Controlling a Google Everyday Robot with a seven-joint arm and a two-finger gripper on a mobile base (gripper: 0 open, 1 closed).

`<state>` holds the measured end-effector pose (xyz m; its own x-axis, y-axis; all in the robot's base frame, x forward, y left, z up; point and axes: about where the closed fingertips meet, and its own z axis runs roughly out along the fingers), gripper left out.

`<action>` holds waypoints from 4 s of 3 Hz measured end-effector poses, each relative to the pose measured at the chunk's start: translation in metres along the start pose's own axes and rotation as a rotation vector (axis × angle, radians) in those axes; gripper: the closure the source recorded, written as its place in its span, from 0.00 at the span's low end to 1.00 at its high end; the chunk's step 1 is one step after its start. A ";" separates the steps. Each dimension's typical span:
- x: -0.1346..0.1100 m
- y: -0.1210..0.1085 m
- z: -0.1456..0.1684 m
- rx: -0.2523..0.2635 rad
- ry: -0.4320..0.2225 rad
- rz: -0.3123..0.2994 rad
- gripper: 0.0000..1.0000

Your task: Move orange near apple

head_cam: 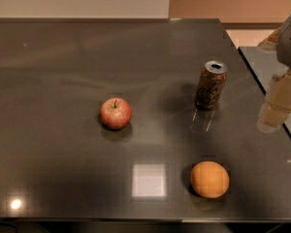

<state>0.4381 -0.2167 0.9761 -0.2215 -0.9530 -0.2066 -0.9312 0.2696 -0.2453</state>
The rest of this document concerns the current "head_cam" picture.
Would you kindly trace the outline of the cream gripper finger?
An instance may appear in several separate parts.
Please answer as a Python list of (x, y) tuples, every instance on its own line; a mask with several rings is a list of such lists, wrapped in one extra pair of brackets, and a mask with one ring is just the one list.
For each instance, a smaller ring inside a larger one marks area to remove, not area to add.
[(291, 69), (273, 75), (262, 105), (257, 128), (263, 133), (275, 132), (291, 115)]

